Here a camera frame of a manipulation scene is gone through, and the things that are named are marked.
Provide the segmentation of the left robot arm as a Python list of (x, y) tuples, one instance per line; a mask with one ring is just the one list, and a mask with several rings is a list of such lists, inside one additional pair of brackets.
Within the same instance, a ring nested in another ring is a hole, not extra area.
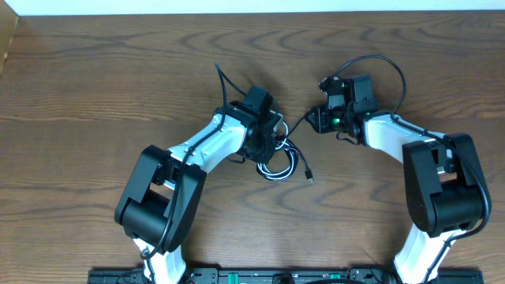
[(229, 155), (266, 164), (275, 153), (282, 115), (267, 91), (216, 109), (211, 122), (166, 150), (150, 145), (133, 168), (114, 220), (140, 249), (147, 283), (177, 283), (185, 273), (181, 244), (196, 215), (207, 175)]

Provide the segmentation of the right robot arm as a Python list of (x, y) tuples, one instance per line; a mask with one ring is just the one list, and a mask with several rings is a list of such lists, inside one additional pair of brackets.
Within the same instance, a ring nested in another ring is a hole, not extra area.
[(319, 84), (327, 102), (306, 121), (317, 133), (344, 134), (351, 144), (382, 151), (403, 165), (413, 225), (394, 258), (399, 283), (427, 283), (459, 239), (487, 225), (492, 203), (473, 139), (443, 134), (379, 110), (368, 76), (329, 76)]

